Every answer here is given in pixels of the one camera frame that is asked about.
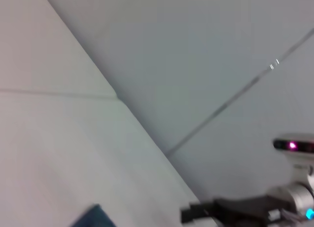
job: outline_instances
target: blue light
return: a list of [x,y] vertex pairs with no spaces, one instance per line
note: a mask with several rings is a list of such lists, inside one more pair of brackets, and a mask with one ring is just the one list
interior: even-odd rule
[[306,211],[306,217],[311,220],[314,217],[314,211],[312,209],[309,209]]

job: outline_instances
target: led light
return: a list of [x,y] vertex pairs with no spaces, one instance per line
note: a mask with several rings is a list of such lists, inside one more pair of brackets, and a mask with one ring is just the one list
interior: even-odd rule
[[290,147],[291,150],[297,149],[295,142],[290,142],[290,143],[289,143],[289,147]]
[[312,210],[312,209],[309,209],[309,210],[307,210],[306,211],[306,217],[309,219],[309,220],[311,220],[311,219],[313,219],[313,217],[314,217],[314,211]]

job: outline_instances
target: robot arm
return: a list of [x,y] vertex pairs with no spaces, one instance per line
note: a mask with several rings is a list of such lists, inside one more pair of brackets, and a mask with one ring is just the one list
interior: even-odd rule
[[261,197],[191,204],[181,210],[181,222],[211,217],[225,227],[288,227],[314,218],[314,135],[285,134],[273,145],[293,165],[288,185],[271,188]]

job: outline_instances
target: blue object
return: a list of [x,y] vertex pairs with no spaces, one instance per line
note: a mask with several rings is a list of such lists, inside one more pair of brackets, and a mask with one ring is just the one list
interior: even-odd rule
[[116,227],[99,204],[92,206],[72,227]]
[[306,217],[311,220],[314,217],[314,211],[312,209],[309,209],[306,211]]

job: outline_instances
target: white wall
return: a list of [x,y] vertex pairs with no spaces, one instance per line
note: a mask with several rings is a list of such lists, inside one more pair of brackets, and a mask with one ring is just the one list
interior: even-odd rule
[[311,0],[49,1],[163,152],[312,27]]
[[262,194],[291,166],[275,152],[281,133],[313,133],[314,38],[201,130],[170,161],[200,199]]
[[47,0],[0,0],[0,226],[180,226],[197,200]]
[[[314,17],[313,0],[120,0],[115,11],[93,1],[50,0],[163,152],[307,33]],[[254,195],[287,179],[270,141],[277,132],[311,132],[307,45],[170,158],[198,197]]]

